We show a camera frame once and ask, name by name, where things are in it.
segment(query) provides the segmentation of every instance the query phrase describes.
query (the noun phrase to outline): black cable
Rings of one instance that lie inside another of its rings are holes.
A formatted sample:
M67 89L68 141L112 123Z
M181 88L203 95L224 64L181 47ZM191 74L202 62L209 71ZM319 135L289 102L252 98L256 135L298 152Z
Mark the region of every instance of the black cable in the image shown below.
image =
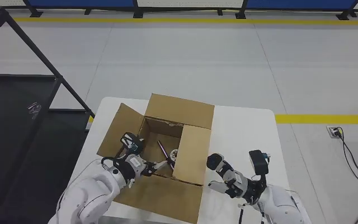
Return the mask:
M240 218L239 218L239 224L241 224L242 222L242 216L244 215L244 208L241 208L241 212L240 212Z
M345 134L344 134L344 132L343 132L343 128L338 127L337 129L338 129L337 135L339 136L339 138L340 138L340 139L342 140L342 142L343 142L343 152L344 152L344 154L345 154L345 158L346 158L347 164L348 164L349 168L351 169L353 175L354 175L354 176L356 177L356 179L358 180L358 176L354 173L354 171L353 171L353 169L352 169L352 167L351 167L351 165L349 164L348 159L347 159L346 148L347 148L347 150L349 151L349 153L351 154L351 157L352 157L352 160L353 160L353 163L354 163L355 167L358 169L358 166L357 166L357 163L356 163L356 161L355 161L355 159L354 159L354 157L353 157L353 154L352 154L351 150L348 148L348 146L347 146L347 144L346 144L346 142L345 142Z

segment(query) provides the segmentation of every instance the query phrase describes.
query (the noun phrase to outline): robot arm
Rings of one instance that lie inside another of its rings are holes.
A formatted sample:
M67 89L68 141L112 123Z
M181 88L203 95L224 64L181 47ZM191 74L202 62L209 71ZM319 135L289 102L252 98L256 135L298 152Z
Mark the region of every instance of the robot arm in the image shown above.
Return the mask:
M121 189L130 188L135 179L142 175L151 176L167 163L142 159L139 156L143 150L138 143L139 139L131 133L126 133L121 141L127 153L121 158L104 157L101 161L104 171L85 178L65 191L60 208L49 224L96 223L108 210L113 199L120 194ZM104 164L105 160L111 160L113 166L108 168Z
M247 204L266 216L269 223L304 224L295 201L284 188L267 186L265 174L269 172L265 160L267 154L260 150L250 151L252 165L260 180L247 179L234 170L224 157L218 153L208 157L206 166L215 170L224 180L223 183L211 181L209 188L228 194L231 198L244 198Z

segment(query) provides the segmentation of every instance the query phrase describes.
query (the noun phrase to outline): white table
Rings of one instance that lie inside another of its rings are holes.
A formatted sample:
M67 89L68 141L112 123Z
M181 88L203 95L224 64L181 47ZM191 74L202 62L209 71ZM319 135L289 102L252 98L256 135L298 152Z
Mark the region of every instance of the white table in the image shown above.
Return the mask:
M76 177L84 167L96 158L96 154L104 136L115 116L121 102L127 104L137 112L144 114L148 100L134 100L106 97L102 100L96 118L94 119L82 152L78 158L71 179ZM259 149L271 154L268 167L267 183L289 189L284 158L281 151L275 116L271 110L237 108L231 106L215 106L213 126L211 130L209 154L218 152L225 156L232 167L250 178L255 174L248 152ZM93 175L101 171L100 166L91 165L79 178ZM238 203L243 199L231 199L226 194L220 194L207 187L211 180L221 181L220 176L209 169L205 173L205 186L202 193L199 224L236 224L240 209ZM186 223L152 212L112 202L105 216L121 217L139 220ZM253 208L245 209L243 223L260 223L261 216Z

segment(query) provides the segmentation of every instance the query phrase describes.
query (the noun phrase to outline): power outlet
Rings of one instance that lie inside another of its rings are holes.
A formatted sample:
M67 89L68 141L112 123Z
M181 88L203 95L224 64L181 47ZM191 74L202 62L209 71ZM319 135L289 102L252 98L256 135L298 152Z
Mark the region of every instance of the power outlet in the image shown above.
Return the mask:
M328 134L331 138L340 138L335 132L337 131L337 127L326 126Z

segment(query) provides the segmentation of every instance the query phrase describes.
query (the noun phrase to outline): black panel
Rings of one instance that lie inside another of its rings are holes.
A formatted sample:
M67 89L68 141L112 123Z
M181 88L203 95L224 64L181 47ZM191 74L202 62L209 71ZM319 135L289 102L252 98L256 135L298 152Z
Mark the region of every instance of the black panel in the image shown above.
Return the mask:
M85 110L49 110L0 211L1 223L47 223L86 138Z
M34 127L39 113L48 109L59 83L54 76L0 74L0 192L3 196L6 175L16 165L19 155L26 154L23 143Z

